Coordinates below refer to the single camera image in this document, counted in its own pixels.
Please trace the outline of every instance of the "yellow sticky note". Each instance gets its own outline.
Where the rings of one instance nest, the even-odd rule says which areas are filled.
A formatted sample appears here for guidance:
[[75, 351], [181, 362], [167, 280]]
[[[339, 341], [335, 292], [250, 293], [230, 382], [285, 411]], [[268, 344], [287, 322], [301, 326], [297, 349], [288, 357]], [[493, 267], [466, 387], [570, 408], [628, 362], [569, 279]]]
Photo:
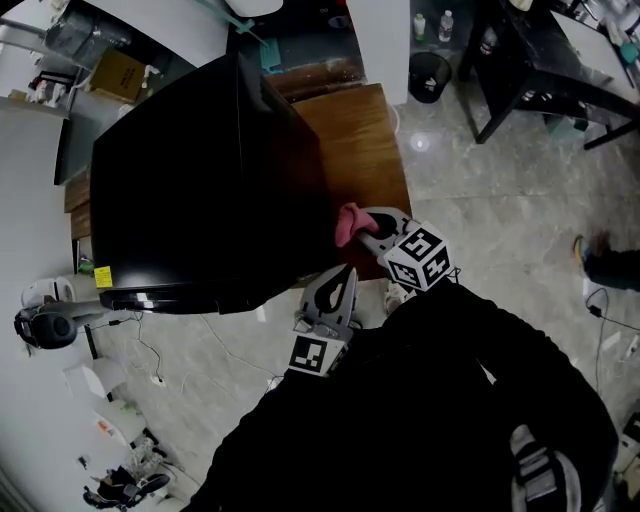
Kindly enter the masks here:
[[99, 267], [93, 271], [96, 278], [96, 286], [98, 288], [112, 288], [111, 267]]

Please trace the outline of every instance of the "pink cloth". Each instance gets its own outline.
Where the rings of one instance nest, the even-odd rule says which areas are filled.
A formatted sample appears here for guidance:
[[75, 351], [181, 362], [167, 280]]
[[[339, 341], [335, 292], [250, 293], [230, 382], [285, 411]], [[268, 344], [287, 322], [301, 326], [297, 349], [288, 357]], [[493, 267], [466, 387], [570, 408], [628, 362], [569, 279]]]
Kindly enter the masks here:
[[377, 233], [380, 227], [373, 220], [373, 217], [358, 208], [356, 203], [342, 205], [338, 212], [338, 224], [336, 225], [336, 247], [347, 245], [360, 229]]

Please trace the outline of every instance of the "trash can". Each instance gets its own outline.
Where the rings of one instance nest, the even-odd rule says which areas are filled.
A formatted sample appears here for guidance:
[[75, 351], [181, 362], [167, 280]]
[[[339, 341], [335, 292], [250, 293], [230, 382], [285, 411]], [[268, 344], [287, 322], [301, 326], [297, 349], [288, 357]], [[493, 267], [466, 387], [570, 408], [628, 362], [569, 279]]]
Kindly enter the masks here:
[[421, 103], [438, 101], [451, 80], [451, 66], [435, 53], [415, 53], [409, 59], [409, 92]]

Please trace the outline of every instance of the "black pants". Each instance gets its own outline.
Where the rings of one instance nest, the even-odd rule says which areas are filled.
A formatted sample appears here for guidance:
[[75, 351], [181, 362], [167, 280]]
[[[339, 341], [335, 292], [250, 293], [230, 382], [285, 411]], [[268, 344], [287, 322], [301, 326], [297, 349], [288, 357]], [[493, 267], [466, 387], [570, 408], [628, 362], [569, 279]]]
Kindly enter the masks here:
[[606, 250], [602, 256], [589, 255], [584, 270], [594, 283], [640, 292], [640, 251]]

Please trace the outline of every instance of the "tiled floor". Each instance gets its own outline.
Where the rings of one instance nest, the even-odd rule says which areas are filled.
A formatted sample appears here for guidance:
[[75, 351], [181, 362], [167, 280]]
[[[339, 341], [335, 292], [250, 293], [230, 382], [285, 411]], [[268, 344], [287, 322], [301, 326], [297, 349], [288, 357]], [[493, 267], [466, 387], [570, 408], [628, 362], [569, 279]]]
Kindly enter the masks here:
[[[571, 244], [578, 233], [607, 229], [614, 248], [640, 248], [638, 135], [584, 152], [580, 141], [551, 138], [541, 116], [514, 113], [478, 146], [460, 98], [476, 120], [486, 119], [473, 85], [450, 84], [438, 103], [410, 99], [398, 108], [414, 216], [449, 238], [462, 284], [546, 331], [595, 384], [600, 323], [584, 307]], [[426, 134], [424, 152], [411, 147], [416, 132]], [[384, 287], [369, 282], [360, 288], [357, 312], [367, 326], [383, 321]], [[204, 479], [217, 445], [260, 400], [272, 376], [284, 371], [300, 293], [267, 303], [266, 322], [255, 313], [145, 315], [142, 339], [162, 355], [164, 388], [150, 380], [153, 352], [131, 339], [136, 322], [96, 331], [105, 355], [126, 368], [128, 382], [118, 394], [139, 405], [152, 431], [196, 480]], [[610, 295], [609, 315], [640, 325], [639, 296]], [[605, 338], [617, 329], [606, 325]], [[621, 334], [600, 363], [602, 395], [617, 424], [640, 389], [640, 356], [619, 362], [633, 333]], [[188, 496], [195, 485], [181, 478], [178, 487]]]

